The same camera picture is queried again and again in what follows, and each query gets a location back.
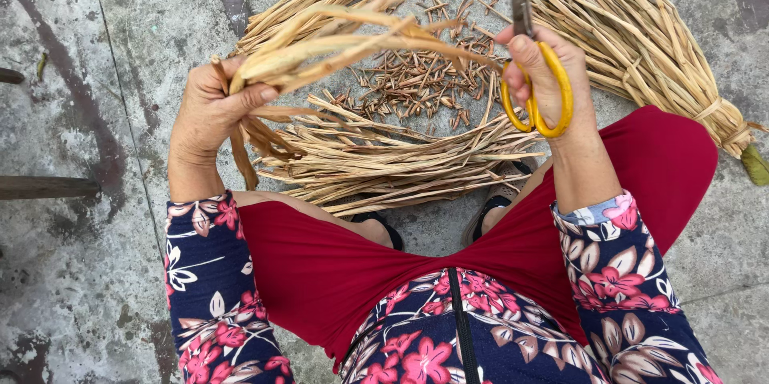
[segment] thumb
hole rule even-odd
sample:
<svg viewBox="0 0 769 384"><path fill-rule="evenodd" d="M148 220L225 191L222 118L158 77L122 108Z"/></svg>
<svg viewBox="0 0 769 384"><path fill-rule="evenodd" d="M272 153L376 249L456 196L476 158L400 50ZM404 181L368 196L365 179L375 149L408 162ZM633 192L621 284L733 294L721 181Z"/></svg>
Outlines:
<svg viewBox="0 0 769 384"><path fill-rule="evenodd" d="M253 109L278 98L278 90L267 84L254 84L221 100L221 107L233 118L248 115Z"/></svg>
<svg viewBox="0 0 769 384"><path fill-rule="evenodd" d="M510 44L510 55L513 61L529 75L535 87L546 91L558 90L558 82L547 63L544 62L542 52L534 40L526 35L516 35Z"/></svg>

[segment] knee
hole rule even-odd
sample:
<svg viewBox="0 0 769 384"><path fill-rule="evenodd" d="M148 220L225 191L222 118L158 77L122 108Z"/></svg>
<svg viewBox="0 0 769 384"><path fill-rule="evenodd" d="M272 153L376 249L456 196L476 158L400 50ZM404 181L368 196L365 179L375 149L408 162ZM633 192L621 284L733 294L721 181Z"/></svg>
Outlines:
<svg viewBox="0 0 769 384"><path fill-rule="evenodd" d="M668 160L680 160L711 177L718 162L718 148L707 129L682 115L644 106L630 114L630 129L650 141L654 152Z"/></svg>

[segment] person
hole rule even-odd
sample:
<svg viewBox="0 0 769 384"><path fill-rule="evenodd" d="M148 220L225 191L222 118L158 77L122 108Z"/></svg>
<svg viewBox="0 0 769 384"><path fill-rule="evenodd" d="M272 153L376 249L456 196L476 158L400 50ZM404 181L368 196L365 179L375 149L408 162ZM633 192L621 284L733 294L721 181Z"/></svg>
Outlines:
<svg viewBox="0 0 769 384"><path fill-rule="evenodd" d="M190 72L171 134L165 243L187 384L293 382L270 321L323 347L344 383L721 384L662 260L712 180L715 145L654 106L599 131L582 50L533 34L568 72L572 123L548 140L543 166L503 165L531 175L521 192L493 189L466 247L437 258L402 251L377 213L344 221L279 193L225 190L219 146L278 94L255 84L225 97L210 65ZM555 126L560 90L537 46L511 28L496 40ZM241 62L224 61L225 72ZM504 79L523 105L521 71Z"/></svg>

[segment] navy floral shirt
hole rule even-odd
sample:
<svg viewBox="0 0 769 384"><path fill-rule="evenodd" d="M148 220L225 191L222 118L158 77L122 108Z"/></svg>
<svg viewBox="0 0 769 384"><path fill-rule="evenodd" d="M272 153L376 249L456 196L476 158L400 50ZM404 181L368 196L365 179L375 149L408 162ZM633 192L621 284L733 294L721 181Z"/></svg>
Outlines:
<svg viewBox="0 0 769 384"><path fill-rule="evenodd" d="M470 360L462 358L454 313L461 304L482 384L722 384L632 195L569 215L553 204L552 213L589 347L488 275L440 269L379 301L351 341L342 382L466 382ZM255 287L232 194L169 203L166 234L165 289L186 383L292 383Z"/></svg>

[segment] scissors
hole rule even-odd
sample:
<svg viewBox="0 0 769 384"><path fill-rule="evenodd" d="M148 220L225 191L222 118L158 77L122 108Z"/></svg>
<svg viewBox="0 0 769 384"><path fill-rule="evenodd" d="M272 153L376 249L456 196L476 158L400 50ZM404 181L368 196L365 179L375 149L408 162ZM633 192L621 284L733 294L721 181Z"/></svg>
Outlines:
<svg viewBox="0 0 769 384"><path fill-rule="evenodd" d="M512 0L511 4L513 7L513 34L525 34L529 38L533 38L531 31L531 3L528 0ZM558 121L558 125L555 127L555 129L550 129L544 123L542 116L539 114L537 99L533 94L533 85L531 84L531 79L529 78L528 74L526 74L526 72L524 72L524 81L531 89L531 97L529 97L529 99L526 101L526 111L528 112L529 124L524 124L515 115L513 104L510 100L510 93L508 92L507 83L504 79L500 79L499 84L500 90L502 92L502 106L505 108L507 117L513 123L516 129L522 132L531 132L531 126L533 124L533 126L537 128L537 131L539 131L539 133L545 138L557 138L564 133L566 128L569 126L569 123L572 122L572 112L574 110L574 101L572 99L572 84L569 82L568 74L566 73L566 70L561 64L561 60L558 59L558 55L555 53L553 48L544 42L536 43L542 52L544 62L547 63L548 67L553 72L553 75L555 75L555 78L558 81L558 86L561 88L561 118ZM505 66L502 69L503 74L511 62L512 60L505 61Z"/></svg>

